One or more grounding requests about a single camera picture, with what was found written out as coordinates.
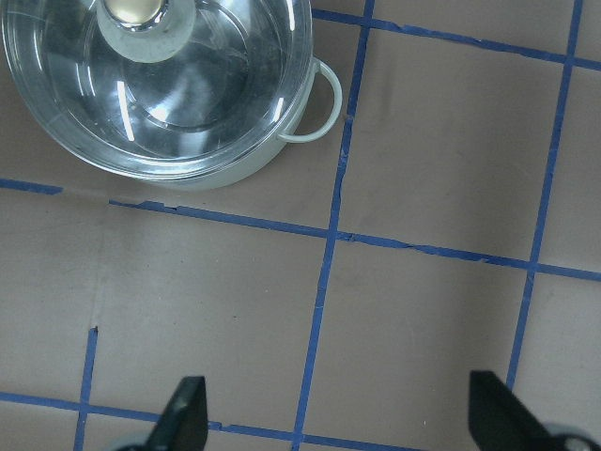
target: lid knob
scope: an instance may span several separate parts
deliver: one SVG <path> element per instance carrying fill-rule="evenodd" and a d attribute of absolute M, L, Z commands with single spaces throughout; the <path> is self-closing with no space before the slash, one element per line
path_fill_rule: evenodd
<path fill-rule="evenodd" d="M 104 5 L 115 19 L 131 26 L 152 21 L 164 4 L 165 0 L 104 0 Z"/>

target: white handle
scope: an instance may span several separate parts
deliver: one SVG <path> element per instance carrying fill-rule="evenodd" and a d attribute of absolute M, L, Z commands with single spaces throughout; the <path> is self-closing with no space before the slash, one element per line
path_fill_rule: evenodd
<path fill-rule="evenodd" d="M 330 131 L 330 129 L 336 123 L 336 120 L 340 116 L 340 110 L 342 110 L 342 87 L 340 86 L 340 80 L 330 67 L 321 60 L 317 60 L 317 71 L 321 73 L 330 82 L 331 89 L 334 92 L 334 105 L 331 109 L 330 117 L 323 126 L 316 132 L 309 134 L 286 134 L 282 133 L 278 135 L 282 141 L 287 143 L 310 143 L 316 139 L 321 138 L 324 134 Z"/>

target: pot lid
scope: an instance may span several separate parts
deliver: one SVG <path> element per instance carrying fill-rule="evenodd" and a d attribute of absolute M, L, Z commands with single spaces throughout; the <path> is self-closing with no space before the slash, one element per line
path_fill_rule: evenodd
<path fill-rule="evenodd" d="M 309 0 L 5 0 L 8 60 L 39 122 L 141 179 L 227 167 L 286 121 L 312 57 Z"/>

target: pot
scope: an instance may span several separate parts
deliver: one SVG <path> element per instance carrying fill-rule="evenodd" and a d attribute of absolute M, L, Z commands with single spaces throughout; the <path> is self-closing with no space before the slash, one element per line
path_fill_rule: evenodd
<path fill-rule="evenodd" d="M 327 133 L 342 88 L 309 0 L 0 0 L 10 71 L 41 126 L 116 174 L 208 189 Z M 316 74 L 333 108 L 294 134 Z"/>

